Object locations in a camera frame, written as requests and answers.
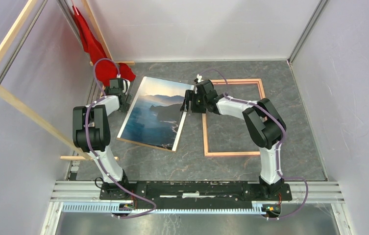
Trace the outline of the landscape photo print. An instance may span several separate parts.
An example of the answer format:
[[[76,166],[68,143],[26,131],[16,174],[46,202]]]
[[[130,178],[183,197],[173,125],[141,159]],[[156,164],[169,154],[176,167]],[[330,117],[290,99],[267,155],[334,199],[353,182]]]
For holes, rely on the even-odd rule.
[[[194,86],[180,81],[143,77],[117,139],[176,152],[186,112],[185,92]]]

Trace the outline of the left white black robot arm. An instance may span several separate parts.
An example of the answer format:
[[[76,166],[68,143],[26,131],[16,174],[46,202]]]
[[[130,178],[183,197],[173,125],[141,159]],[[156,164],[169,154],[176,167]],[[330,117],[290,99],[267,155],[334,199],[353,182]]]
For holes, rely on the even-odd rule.
[[[126,112],[129,109],[129,85],[126,79],[111,79],[103,97],[90,105],[73,108],[73,142],[98,166],[102,174],[99,188],[103,199],[122,200],[130,195],[126,174],[109,146],[111,132],[108,121],[108,115],[114,111]]]

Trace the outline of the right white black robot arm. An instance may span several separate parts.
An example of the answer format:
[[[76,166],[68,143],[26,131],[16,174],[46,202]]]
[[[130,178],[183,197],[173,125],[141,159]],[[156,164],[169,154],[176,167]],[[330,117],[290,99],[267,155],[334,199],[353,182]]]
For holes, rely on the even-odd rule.
[[[276,197],[284,184],[280,148],[286,135],[286,124],[272,102],[267,98],[247,101],[231,97],[228,93],[218,94],[211,80],[195,82],[194,89],[186,90],[180,110],[211,112],[244,120],[249,136],[260,151],[260,195],[266,200]]]

